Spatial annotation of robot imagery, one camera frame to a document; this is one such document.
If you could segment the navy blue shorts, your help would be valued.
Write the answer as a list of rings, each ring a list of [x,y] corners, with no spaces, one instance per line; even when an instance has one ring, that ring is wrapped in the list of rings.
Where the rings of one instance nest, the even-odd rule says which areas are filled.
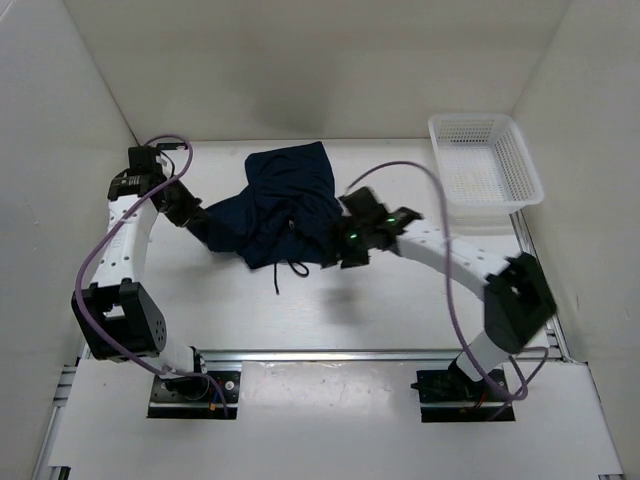
[[[235,253],[252,269],[288,264],[301,278],[321,264],[342,209],[320,141],[250,154],[247,186],[203,209],[188,231],[216,253]]]

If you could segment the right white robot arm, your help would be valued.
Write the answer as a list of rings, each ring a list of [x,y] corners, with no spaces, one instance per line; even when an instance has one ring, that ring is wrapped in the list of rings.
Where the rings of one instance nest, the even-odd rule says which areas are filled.
[[[372,249],[430,267],[445,277],[445,292],[458,283],[484,304],[483,327],[449,367],[449,387],[470,400],[495,367],[520,354],[555,316],[557,305],[536,258],[526,252],[501,257],[461,240],[407,207],[389,211],[362,187],[339,199],[345,209],[330,229],[328,265],[368,264]]]

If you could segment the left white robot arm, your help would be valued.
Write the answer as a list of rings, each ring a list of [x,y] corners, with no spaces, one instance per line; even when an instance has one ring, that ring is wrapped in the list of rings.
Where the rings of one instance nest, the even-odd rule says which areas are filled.
[[[159,216],[178,228],[201,226],[207,216],[158,139],[129,148],[128,161],[108,187],[108,231],[81,265],[72,310],[95,359],[134,361],[175,377],[177,391],[198,400],[210,386],[205,361],[195,347],[170,337],[143,276]]]

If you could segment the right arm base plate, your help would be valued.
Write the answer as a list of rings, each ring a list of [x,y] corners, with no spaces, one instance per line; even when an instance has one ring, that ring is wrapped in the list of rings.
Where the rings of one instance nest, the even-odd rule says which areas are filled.
[[[421,422],[486,423],[514,422],[512,406],[485,380],[472,386],[460,383],[448,370],[418,370],[411,384],[419,398]]]

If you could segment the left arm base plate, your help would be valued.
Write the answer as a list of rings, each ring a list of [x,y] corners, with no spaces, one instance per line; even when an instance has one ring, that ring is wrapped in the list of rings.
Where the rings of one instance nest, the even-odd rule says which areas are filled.
[[[238,414],[241,365],[212,364],[207,374],[224,396],[205,379],[155,376],[147,417],[175,420],[235,420]]]

